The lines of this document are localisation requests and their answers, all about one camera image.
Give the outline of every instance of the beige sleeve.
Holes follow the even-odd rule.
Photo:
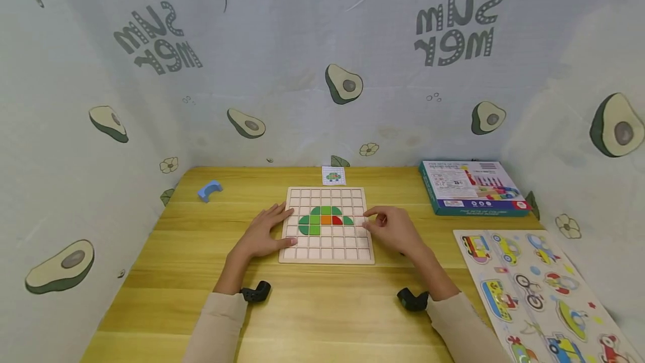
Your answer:
[[[241,294],[212,292],[188,342],[183,363],[232,363],[246,315]]]
[[[428,297],[426,311],[455,363],[512,362],[495,333],[479,318],[462,292],[439,302]]]

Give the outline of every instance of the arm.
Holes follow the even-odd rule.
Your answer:
[[[183,363],[233,362],[246,316],[246,300],[239,293],[246,268],[253,257],[268,255],[296,243],[293,238],[273,240],[270,235],[271,227],[292,213],[293,210],[284,210],[284,203],[261,211],[229,252],[190,337]]]
[[[376,239],[410,258],[419,271],[430,295],[426,311],[455,363],[510,362],[495,333],[423,243],[407,211],[377,206],[365,212],[365,216],[372,215],[377,215],[376,220],[363,226]]]

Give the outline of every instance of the left hand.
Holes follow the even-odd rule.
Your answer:
[[[247,258],[263,257],[274,253],[279,249],[296,245],[298,240],[294,237],[273,240],[271,228],[283,222],[293,214],[293,209],[284,210],[286,202],[271,206],[268,210],[262,210],[246,229],[241,239],[235,244],[233,252],[241,253]]]

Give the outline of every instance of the pattern card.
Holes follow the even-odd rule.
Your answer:
[[[294,214],[284,222],[282,238],[298,244],[280,250],[283,264],[374,264],[362,188],[291,187],[287,207]]]
[[[454,233],[514,362],[644,363],[548,232]]]
[[[322,167],[322,184],[323,185],[345,185],[345,168],[344,167]]]

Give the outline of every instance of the grid board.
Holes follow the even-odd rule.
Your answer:
[[[298,244],[280,250],[281,263],[374,264],[372,236],[362,227],[363,188],[289,187],[287,207],[294,212],[282,238],[297,237]]]

